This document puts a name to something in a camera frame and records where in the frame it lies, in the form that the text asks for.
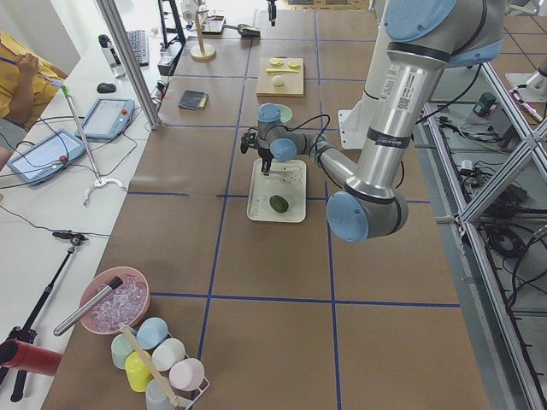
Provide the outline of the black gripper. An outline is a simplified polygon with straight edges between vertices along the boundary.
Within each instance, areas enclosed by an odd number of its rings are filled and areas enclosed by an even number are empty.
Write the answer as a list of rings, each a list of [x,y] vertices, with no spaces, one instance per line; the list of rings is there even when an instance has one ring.
[[[274,158],[270,148],[258,147],[258,154],[262,158],[262,174],[269,176],[271,174],[271,164]]]

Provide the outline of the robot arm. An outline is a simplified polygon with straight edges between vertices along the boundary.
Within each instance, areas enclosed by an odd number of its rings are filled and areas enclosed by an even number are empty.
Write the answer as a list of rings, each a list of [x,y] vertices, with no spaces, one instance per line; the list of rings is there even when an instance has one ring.
[[[494,59],[502,48],[504,1],[390,1],[382,32],[389,60],[379,81],[379,96],[367,127],[358,162],[332,146],[322,134],[299,132],[280,122],[272,103],[257,113],[255,136],[241,149],[255,148],[262,170],[272,160],[286,162],[307,155],[341,190],[327,202],[331,231],[356,243],[399,231],[408,206],[393,181],[424,104],[446,68]]]
[[[546,60],[533,73],[506,73],[505,78],[526,102],[546,102]]]

